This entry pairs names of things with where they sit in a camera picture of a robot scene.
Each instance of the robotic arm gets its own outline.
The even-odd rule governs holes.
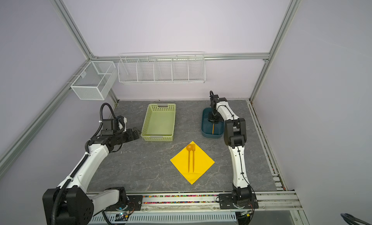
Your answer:
[[[105,105],[110,108],[112,119],[102,119],[102,109]],[[124,209],[128,204],[124,187],[110,188],[93,197],[86,195],[98,166],[109,153],[116,152],[113,151],[114,146],[136,140],[141,134],[137,128],[127,129],[126,118],[116,117],[108,103],[102,104],[100,119],[99,129],[86,142],[86,152],[74,170],[57,188],[48,189],[43,195],[48,225],[85,225],[92,216],[111,205]]]
[[[228,146],[233,163],[233,202],[244,204],[252,199],[252,188],[249,184],[244,162],[244,144],[247,141],[245,120],[238,117],[230,108],[226,98],[209,93],[215,120],[222,117],[225,121],[224,140]]]

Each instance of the blue container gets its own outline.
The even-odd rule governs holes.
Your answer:
[[[205,108],[202,117],[202,135],[206,138],[218,139],[224,134],[225,122],[214,124],[214,133],[212,135],[213,123],[208,121],[208,114],[212,112],[212,108]]]

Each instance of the white wall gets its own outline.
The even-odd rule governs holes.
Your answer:
[[[42,196],[57,187],[84,155],[85,142],[98,129],[102,103],[80,100],[71,91],[0,180],[1,224],[46,224]],[[109,113],[105,107],[104,118]]]
[[[91,51],[269,52],[290,0],[64,0]]]
[[[0,155],[84,61],[49,0],[0,0]]]
[[[226,98],[249,98],[263,60],[210,60],[205,83],[122,84],[113,90],[120,100],[209,99],[209,91]]]
[[[310,224],[372,223],[372,0],[303,0],[254,105]]]

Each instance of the black mounting plate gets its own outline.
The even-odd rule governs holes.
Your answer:
[[[237,209],[233,204],[232,204],[232,194],[231,193],[221,193],[218,195],[218,200],[220,200],[220,208],[221,209]],[[258,203],[256,200],[256,195],[253,193],[252,194],[252,200],[251,204],[254,209],[258,209]],[[251,209],[251,204],[246,203],[243,209]]]
[[[136,210],[141,210],[143,195],[127,195],[127,197],[129,198],[128,208],[125,209],[125,210],[132,211],[133,207],[134,207],[135,211]],[[116,210],[116,208],[117,208],[117,206],[109,206],[109,207],[106,208],[105,211],[117,211],[117,212],[119,212],[118,210]]]

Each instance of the green basket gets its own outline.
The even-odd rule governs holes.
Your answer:
[[[149,104],[142,126],[142,138],[146,141],[173,141],[175,119],[174,103]]]

